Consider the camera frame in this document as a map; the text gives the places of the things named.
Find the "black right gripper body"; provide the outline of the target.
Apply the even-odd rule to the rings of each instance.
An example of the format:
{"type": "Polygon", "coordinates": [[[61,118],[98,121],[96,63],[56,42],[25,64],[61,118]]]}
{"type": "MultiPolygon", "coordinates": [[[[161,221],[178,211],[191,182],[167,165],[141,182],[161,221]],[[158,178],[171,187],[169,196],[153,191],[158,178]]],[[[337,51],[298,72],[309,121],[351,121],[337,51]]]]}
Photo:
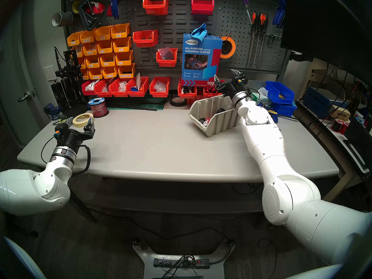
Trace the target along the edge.
{"type": "Polygon", "coordinates": [[[233,98],[237,93],[245,91],[244,86],[247,82],[248,80],[244,74],[241,77],[231,77],[230,81],[224,81],[221,86],[217,86],[217,93],[224,97],[233,98]]]}

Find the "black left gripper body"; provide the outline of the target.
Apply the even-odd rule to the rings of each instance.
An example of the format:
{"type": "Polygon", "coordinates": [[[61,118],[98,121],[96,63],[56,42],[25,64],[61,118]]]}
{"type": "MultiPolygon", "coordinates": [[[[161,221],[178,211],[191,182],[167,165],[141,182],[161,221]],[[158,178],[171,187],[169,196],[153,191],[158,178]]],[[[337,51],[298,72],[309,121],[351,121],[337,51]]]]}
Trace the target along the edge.
{"type": "Polygon", "coordinates": [[[93,138],[93,136],[86,134],[86,126],[83,130],[84,132],[70,128],[61,129],[61,124],[57,125],[55,127],[56,147],[68,147],[77,154],[82,142],[93,138]]]}

